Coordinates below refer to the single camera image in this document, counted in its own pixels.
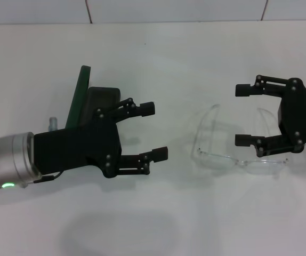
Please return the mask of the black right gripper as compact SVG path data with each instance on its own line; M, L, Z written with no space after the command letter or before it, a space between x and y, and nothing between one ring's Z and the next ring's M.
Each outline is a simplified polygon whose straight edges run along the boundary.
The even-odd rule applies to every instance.
M286 136L261 137L236 134L235 145L254 146L257 157L302 152L306 145L306 87L303 81L299 78L282 79L257 75L253 85L236 85L236 97L251 95L281 98L279 125Z

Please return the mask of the clear white glasses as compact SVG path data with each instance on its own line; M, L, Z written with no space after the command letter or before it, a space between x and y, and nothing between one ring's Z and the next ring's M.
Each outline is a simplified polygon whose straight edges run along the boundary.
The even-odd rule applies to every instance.
M203 169L215 175L241 169L254 175L278 176L288 164L286 153L257 157L262 146L238 147L237 134L269 137L277 134L274 114L263 108L234 110L225 104L214 104L206 110L197 127L194 143L196 159Z

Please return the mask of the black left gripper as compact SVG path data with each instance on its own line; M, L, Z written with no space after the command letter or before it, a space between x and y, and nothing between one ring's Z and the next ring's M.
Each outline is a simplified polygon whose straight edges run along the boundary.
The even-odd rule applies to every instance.
M42 174L84 166L98 167L106 178L118 175L149 175L150 163L168 160L168 148L121 156L116 123L155 114L155 104L136 105L132 98L120 101L95 115L88 123L34 135L34 164Z

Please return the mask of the green glasses case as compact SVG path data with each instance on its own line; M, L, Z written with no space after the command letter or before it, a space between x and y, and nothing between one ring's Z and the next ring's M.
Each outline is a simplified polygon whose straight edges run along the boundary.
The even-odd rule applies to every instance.
M88 123L97 109L110 108L120 101L120 89L90 87L90 66L81 66L65 128Z

